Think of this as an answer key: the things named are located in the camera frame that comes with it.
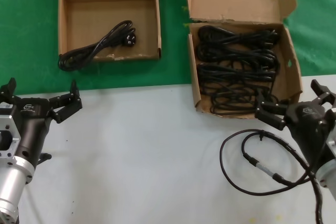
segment black cable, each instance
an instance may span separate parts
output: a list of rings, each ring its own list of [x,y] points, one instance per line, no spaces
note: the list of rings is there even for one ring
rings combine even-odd
[[[210,96],[210,112],[218,115],[248,114],[256,109],[257,89],[266,101],[279,103],[272,95],[280,63],[271,49],[278,42],[275,30],[235,34],[222,28],[203,26],[197,65],[200,92]],[[245,49],[235,49],[235,45]]]
[[[269,192],[265,192],[265,193],[255,193],[255,192],[251,192],[251,191],[247,191],[245,189],[240,188],[239,186],[237,186],[227,175],[224,165],[223,165],[223,149],[225,144],[232,139],[233,137],[243,134],[243,133],[247,133],[247,132],[253,132],[249,135],[247,135],[243,142],[242,142],[242,154],[243,157],[245,159],[247,159],[252,165],[258,167],[259,169],[263,170],[265,173],[267,173],[269,176],[272,176],[272,178],[277,181],[278,183],[281,183],[283,185],[286,185],[286,187],[281,188],[281,189],[277,189],[277,190],[273,190],[273,191],[269,191]],[[272,139],[274,141],[276,141],[278,144],[280,144],[281,146],[283,146],[298,162],[299,164],[303,167],[303,169],[305,170],[305,173],[296,181],[296,182],[289,182],[287,180],[285,180],[283,177],[281,177],[279,174],[277,173],[272,173],[270,170],[268,170],[266,167],[260,165],[259,161],[256,160],[255,158],[249,156],[246,152],[245,152],[245,143],[247,142],[247,140],[249,140],[252,136],[255,135],[259,135],[260,136],[260,140],[262,140],[263,137],[267,137],[269,139]],[[268,195],[274,195],[274,194],[278,194],[278,193],[282,193],[284,191],[288,191],[291,190],[293,188],[295,188],[298,185],[302,185],[308,181],[310,181],[312,183],[313,186],[313,190],[314,190],[314,194],[316,197],[316,211],[315,211],[315,215],[316,215],[316,223],[317,224],[323,224],[322,221],[322,192],[320,190],[320,186],[316,180],[315,174],[312,172],[312,169],[316,166],[318,160],[321,158],[322,153],[324,151],[326,142],[324,142],[321,150],[318,152],[318,154],[316,155],[315,161],[312,163],[311,166],[308,166],[308,164],[305,162],[305,160],[300,157],[300,155],[295,151],[295,149],[293,147],[291,147],[286,141],[284,141],[283,139],[279,138],[278,136],[270,133],[270,132],[266,132],[263,130],[256,130],[256,129],[252,129],[252,130],[243,130],[243,131],[239,131],[231,136],[229,136],[227,139],[224,140],[224,142],[221,145],[221,149],[219,151],[219,161],[220,161],[220,167],[222,169],[222,172],[225,176],[225,178],[227,179],[227,181],[237,190],[241,191],[242,193],[245,194],[249,194],[252,196],[268,196]]]
[[[93,58],[104,48],[119,45],[134,46],[135,28],[132,25],[133,23],[130,20],[123,21],[117,24],[99,42],[60,55],[58,67],[63,71],[80,70],[91,63]]]

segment coiled power cord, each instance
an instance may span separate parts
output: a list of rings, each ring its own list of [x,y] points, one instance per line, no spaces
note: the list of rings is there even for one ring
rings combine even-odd
[[[218,115],[254,113],[257,90],[267,101],[279,103],[272,95],[280,63],[271,50],[279,35],[275,30],[235,34],[213,26],[198,30],[200,43],[197,65],[201,94],[211,99],[210,112]],[[235,49],[235,45],[245,49]]]
[[[276,182],[285,185],[284,188],[278,189],[278,190],[273,190],[273,191],[268,191],[265,193],[255,193],[252,191],[247,191],[245,189],[240,188],[239,186],[237,186],[231,179],[230,177],[227,175],[224,165],[223,165],[223,149],[225,144],[231,140],[233,137],[238,136],[240,134],[243,133],[248,133],[251,132],[250,134],[248,134],[243,142],[242,142],[242,149],[241,152],[243,154],[243,157],[250,162],[250,164],[252,164],[253,166],[257,167],[258,169],[260,169],[261,171],[263,171],[264,173],[266,173],[267,175],[269,175],[273,180],[275,180]],[[259,136],[260,140],[262,141],[263,137],[267,137],[275,142],[277,142],[279,145],[281,145],[283,148],[285,148],[285,150],[287,150],[298,162],[299,164],[302,166],[302,168],[305,170],[305,173],[296,181],[296,182],[290,182],[288,180],[285,180],[281,175],[277,174],[277,173],[273,173],[270,169],[268,169],[266,166],[262,165],[259,160],[255,159],[254,157],[251,157],[250,155],[248,155],[245,151],[245,144],[246,142],[253,136]],[[220,167],[222,169],[222,172],[225,176],[225,178],[227,179],[227,181],[237,190],[241,191],[244,194],[249,194],[252,196],[268,196],[268,195],[274,195],[274,194],[278,194],[278,193],[282,193],[284,191],[288,191],[290,189],[293,189],[295,187],[297,187],[298,185],[302,185],[306,182],[311,182],[312,186],[313,186],[313,190],[314,190],[314,194],[315,194],[315,198],[316,198],[316,210],[315,210],[315,216],[316,216],[316,223],[317,224],[323,224],[322,221],[322,192],[320,190],[320,186],[316,180],[315,174],[312,172],[313,168],[317,165],[317,162],[319,161],[319,159],[322,156],[323,150],[326,146],[326,142],[324,143],[324,145],[322,146],[321,150],[319,150],[319,152],[317,152],[316,155],[316,159],[313,162],[313,164],[311,166],[309,166],[305,160],[295,151],[295,149],[293,147],[291,147],[286,141],[284,141],[283,139],[281,139],[280,137],[267,132],[267,131],[263,131],[263,130],[243,130],[243,131],[239,131],[231,136],[229,136],[227,139],[224,140],[224,142],[221,145],[221,149],[219,151],[219,161],[220,161]]]
[[[93,58],[104,48],[119,45],[132,47],[135,45],[135,28],[130,20],[123,21],[115,26],[99,42],[71,50],[60,55],[58,67],[63,71],[76,71],[90,64]]]

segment white table surface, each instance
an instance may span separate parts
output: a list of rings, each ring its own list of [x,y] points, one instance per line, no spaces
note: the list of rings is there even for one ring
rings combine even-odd
[[[312,79],[302,80],[302,100],[314,98]],[[316,79],[336,91],[336,76]],[[81,97],[79,113],[52,123],[44,152],[53,158],[37,167],[24,190],[21,224],[315,223],[310,183],[254,197],[234,189],[219,165],[222,141],[244,129],[269,130],[299,150],[287,129],[198,113],[190,85],[83,91]],[[282,187],[243,159],[242,140],[224,149],[231,178],[258,192]],[[246,150],[287,179],[303,173],[272,141],[255,138]],[[324,223],[334,223],[336,202],[322,191]]]

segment cardboard box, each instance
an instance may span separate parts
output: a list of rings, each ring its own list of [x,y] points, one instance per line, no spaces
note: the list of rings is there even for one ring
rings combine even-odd
[[[59,53],[97,43],[115,25],[133,21],[134,47],[105,48],[94,61],[159,59],[159,0],[59,0]]]
[[[276,78],[273,94],[280,100],[290,99],[291,103],[299,101],[302,93],[301,71],[289,30],[282,20],[296,8],[296,0],[187,0],[190,17],[193,20],[207,21],[190,25],[188,42],[192,71],[192,88],[196,110],[210,113],[211,101],[208,96],[201,95],[198,86],[196,66],[200,61],[195,57],[198,29],[205,25],[213,25],[233,31],[245,33],[267,28],[274,28],[281,36],[274,48],[280,61],[280,73]],[[253,114],[222,116],[226,118],[254,118]]]

